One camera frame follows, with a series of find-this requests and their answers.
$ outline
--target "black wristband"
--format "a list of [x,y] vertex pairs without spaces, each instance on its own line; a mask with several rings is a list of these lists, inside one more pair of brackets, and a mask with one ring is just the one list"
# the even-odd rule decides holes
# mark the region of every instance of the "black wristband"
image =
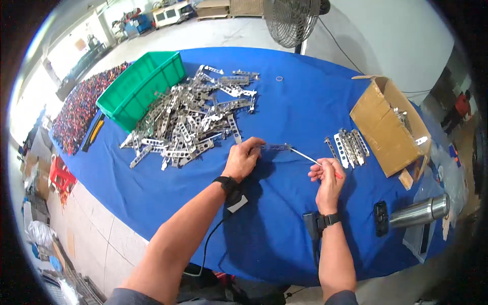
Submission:
[[229,196],[229,194],[233,193],[236,189],[237,186],[239,185],[237,181],[234,180],[232,177],[224,177],[220,176],[214,179],[212,183],[214,182],[220,182],[221,183],[221,188],[225,191],[226,195]]
[[338,223],[339,221],[341,221],[341,220],[339,219],[338,213],[329,214],[329,215],[322,215],[321,214],[321,215],[319,215],[319,217],[317,219],[317,225],[318,225],[320,230],[323,230],[330,225]]

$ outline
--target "colorful parts pile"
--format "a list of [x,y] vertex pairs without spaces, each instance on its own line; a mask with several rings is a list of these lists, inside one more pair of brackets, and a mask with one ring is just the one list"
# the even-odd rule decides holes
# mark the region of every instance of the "colorful parts pile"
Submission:
[[75,155],[90,127],[98,107],[95,105],[103,91],[129,66],[124,62],[110,70],[96,74],[79,83],[64,101],[61,112],[53,121],[53,139],[63,153]]

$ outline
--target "gray sleeve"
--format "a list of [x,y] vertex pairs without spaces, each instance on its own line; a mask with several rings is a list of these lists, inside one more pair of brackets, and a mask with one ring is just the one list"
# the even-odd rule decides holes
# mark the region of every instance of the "gray sleeve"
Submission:
[[358,301],[354,292],[343,290],[331,295],[325,305],[358,305]]
[[161,302],[132,289],[115,288],[105,305],[163,305]]

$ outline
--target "left arm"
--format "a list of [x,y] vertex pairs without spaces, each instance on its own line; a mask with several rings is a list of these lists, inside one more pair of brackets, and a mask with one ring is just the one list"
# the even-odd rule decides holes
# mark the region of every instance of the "left arm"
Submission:
[[[260,144],[250,138],[230,149],[222,176],[240,183],[256,166]],[[153,236],[141,262],[121,288],[143,293],[165,305],[175,302],[181,276],[206,235],[226,198],[220,182],[214,182],[187,202]]]

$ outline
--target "right arm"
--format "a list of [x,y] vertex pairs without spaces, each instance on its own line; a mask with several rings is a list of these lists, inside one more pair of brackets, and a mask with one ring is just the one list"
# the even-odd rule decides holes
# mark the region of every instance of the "right arm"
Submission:
[[[322,166],[313,165],[308,176],[312,182],[321,180],[315,202],[322,215],[337,213],[337,200],[346,180],[342,166],[337,159],[317,160]],[[337,172],[342,179],[335,177]],[[356,290],[356,271],[351,251],[347,245],[341,222],[328,226],[322,232],[322,248],[319,261],[319,280],[327,301],[333,294]]]

